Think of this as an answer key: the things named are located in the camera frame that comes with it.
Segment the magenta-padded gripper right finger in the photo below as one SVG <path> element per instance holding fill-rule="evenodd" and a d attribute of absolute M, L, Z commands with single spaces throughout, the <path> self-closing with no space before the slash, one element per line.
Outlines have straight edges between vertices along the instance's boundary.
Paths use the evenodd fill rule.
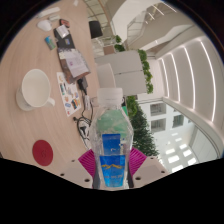
<path fill-rule="evenodd" d="M 128 184 L 140 188 L 168 175 L 156 156 L 146 156 L 138 149 L 130 151 Z"/>

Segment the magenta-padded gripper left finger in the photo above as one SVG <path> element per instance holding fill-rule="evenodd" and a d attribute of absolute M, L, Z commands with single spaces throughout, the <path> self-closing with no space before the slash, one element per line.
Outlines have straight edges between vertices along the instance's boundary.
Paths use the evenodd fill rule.
<path fill-rule="evenodd" d="M 96 165 L 92 150 L 66 164 L 59 176 L 84 188 L 92 188 Z"/>

